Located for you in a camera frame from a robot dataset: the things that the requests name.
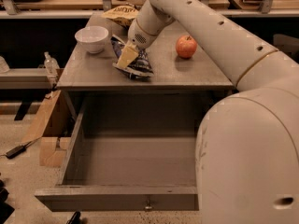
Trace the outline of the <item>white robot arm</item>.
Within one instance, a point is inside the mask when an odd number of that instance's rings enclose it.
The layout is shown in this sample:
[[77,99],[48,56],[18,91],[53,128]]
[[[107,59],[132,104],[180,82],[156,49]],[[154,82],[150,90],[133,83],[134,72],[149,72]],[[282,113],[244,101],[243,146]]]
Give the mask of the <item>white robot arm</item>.
[[198,130],[201,224],[299,224],[299,64],[198,0],[146,0],[119,67],[172,21],[237,89]]

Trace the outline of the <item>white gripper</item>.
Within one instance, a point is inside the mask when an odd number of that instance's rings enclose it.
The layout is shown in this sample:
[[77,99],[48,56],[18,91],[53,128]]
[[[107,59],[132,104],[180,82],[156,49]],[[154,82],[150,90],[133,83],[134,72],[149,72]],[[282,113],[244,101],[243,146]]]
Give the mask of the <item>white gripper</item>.
[[139,49],[148,48],[163,28],[173,21],[170,15],[154,7],[150,0],[146,0],[128,30],[128,41],[121,49],[117,67],[126,68],[138,56]]

